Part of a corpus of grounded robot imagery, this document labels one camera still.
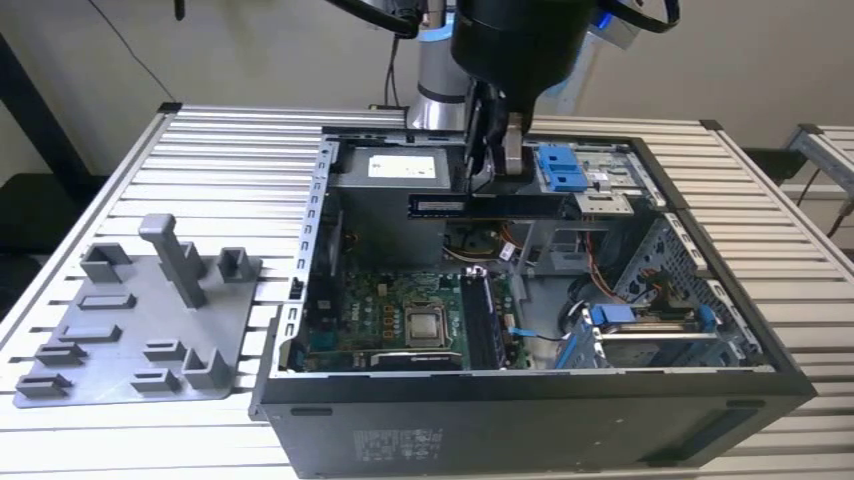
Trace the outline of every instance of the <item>slotted aluminum surface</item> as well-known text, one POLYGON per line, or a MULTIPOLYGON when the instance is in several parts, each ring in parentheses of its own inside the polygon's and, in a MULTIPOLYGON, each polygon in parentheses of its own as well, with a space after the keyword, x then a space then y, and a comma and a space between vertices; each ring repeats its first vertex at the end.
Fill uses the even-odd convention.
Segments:
MULTIPOLYGON (((322 125, 401 127, 394 113, 186 106, 159 115, 22 301, 0 323, 0 473, 41 478, 294 478, 277 436, 248 416, 268 301, 289 291, 309 176, 322 125), (245 245, 265 257, 241 374, 221 401, 19 410, 31 368, 81 284, 94 239, 147 252, 146 213, 171 212, 202 254, 245 245)), ((820 397, 700 470, 532 478, 843 479, 854 476, 853 267, 732 140, 699 122, 541 118, 534 131, 642 137, 695 215, 776 327, 820 397)))

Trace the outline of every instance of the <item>white label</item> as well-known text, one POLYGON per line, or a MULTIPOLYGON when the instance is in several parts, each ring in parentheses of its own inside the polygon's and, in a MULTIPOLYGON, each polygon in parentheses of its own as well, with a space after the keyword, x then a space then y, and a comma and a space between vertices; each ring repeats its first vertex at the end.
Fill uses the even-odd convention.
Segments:
POLYGON ((437 160, 409 155, 374 155, 369 177, 437 178, 437 160))
POLYGON ((436 210, 442 211, 464 211, 466 204, 464 202, 418 202, 418 209, 422 212, 436 210))
POLYGON ((609 175, 602 172, 588 172, 588 178, 596 182, 608 182, 609 175))
POLYGON ((516 251, 517 251, 517 247, 514 246, 513 243, 508 242, 505 243, 505 248, 502 248, 502 253, 498 255, 498 257, 506 262, 509 262, 510 257, 513 257, 513 252, 516 251))

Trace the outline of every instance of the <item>black cylindrical robot head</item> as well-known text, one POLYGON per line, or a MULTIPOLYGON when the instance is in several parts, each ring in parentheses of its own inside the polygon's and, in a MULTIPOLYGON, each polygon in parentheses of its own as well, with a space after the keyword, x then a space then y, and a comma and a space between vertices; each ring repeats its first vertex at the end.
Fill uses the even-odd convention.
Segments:
POLYGON ((532 114, 573 71, 596 0, 458 0, 452 53, 464 70, 532 114))

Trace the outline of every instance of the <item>motherboard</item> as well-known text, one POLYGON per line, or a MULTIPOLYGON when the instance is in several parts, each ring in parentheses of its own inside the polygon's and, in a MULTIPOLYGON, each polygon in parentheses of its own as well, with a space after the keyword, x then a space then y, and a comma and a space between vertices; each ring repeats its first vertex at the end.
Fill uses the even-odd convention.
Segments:
MULTIPOLYGON (((361 272, 346 275, 337 322, 310 331, 306 371, 470 368, 460 273, 361 272)), ((496 328, 517 312, 508 278, 490 278, 496 328)), ((522 344, 508 336, 509 365, 524 368, 522 344)))

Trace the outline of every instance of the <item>label sticker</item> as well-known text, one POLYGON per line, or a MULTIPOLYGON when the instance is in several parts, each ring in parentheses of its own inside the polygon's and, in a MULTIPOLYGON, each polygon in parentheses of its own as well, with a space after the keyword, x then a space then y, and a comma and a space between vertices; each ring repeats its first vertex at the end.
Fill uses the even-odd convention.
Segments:
POLYGON ((505 248, 502 248, 502 253, 498 255, 498 257, 506 262, 509 262, 510 257, 513 257, 513 253, 516 251, 517 251, 517 247, 514 246, 513 243, 508 242, 505 243, 505 248))
POLYGON ((588 172, 588 178, 590 180, 593 180, 594 182, 608 182, 609 181, 608 173, 602 173, 602 172, 588 172))
POLYGON ((434 157, 374 155, 369 166, 369 177, 437 178, 437 160, 434 157))
POLYGON ((418 210, 421 212, 432 211, 460 211, 466 209, 464 202, 418 202, 418 210))
POLYGON ((430 461, 440 459, 441 428, 354 430, 357 461, 430 461))

